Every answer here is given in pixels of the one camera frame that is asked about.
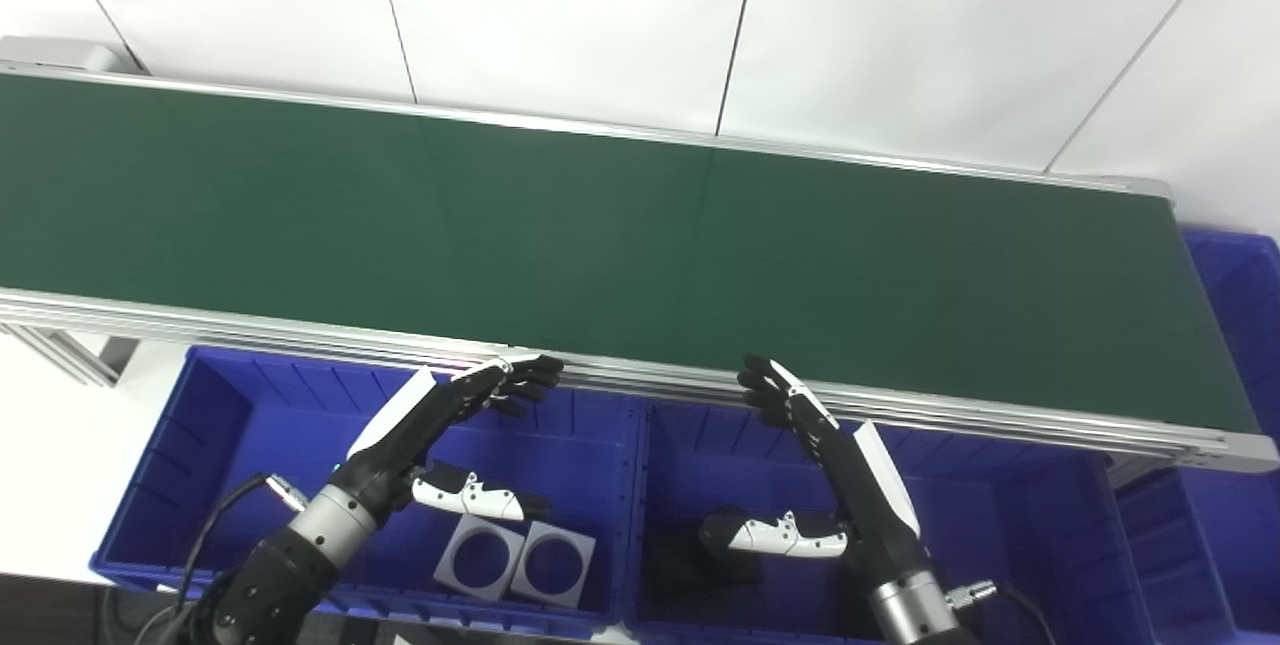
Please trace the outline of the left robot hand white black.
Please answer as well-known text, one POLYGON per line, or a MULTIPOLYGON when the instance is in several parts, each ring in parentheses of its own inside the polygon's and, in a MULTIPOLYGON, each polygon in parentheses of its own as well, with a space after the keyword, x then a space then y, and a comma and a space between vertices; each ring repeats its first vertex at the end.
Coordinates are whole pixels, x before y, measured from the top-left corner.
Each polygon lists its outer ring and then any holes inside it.
POLYGON ((492 486, 471 471, 426 465, 448 427, 481 411, 521 417, 526 404, 544 402, 558 385, 563 361, 518 353, 476 363, 447 381, 421 369, 375 413, 349 448, 329 485, 365 509, 378 529, 411 502, 492 520, 545 520, 543 497, 492 486))

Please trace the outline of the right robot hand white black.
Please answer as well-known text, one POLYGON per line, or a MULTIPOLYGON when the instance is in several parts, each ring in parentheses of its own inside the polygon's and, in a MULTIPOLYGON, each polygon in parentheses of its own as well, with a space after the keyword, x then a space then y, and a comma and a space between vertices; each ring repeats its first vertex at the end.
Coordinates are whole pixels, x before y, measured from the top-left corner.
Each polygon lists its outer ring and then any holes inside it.
POLYGON ((698 531, 709 553, 838 559, 867 590, 904 584, 931 569, 911 498, 873 422, 851 433, 842 430, 805 381, 763 354, 745 354, 737 381, 744 402, 756 410, 762 422, 796 436, 820 468, 836 513, 814 520, 783 511, 768 520, 719 508, 698 531))

